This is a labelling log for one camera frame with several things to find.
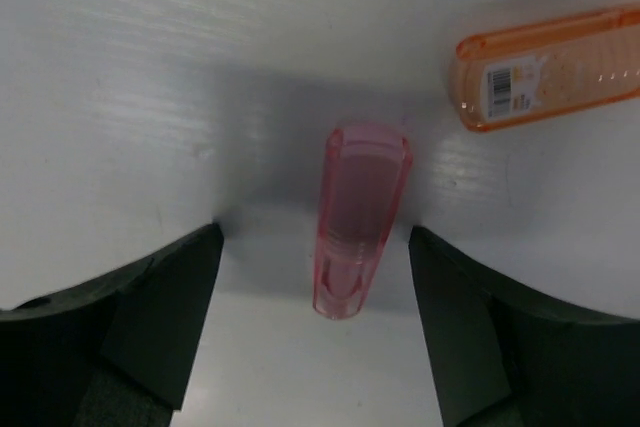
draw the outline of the barcode label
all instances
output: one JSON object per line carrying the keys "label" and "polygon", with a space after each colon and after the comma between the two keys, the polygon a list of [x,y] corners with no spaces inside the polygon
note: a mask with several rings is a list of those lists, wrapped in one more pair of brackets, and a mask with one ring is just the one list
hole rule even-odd
{"label": "barcode label", "polygon": [[511,113],[511,69],[490,71],[487,74],[489,119],[497,119]]}

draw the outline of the transparent orange case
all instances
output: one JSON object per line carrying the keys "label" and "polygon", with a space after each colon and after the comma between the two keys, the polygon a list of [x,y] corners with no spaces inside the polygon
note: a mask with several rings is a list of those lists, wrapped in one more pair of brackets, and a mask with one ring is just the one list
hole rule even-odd
{"label": "transparent orange case", "polygon": [[450,93],[486,132],[640,95],[640,4],[466,38]]}

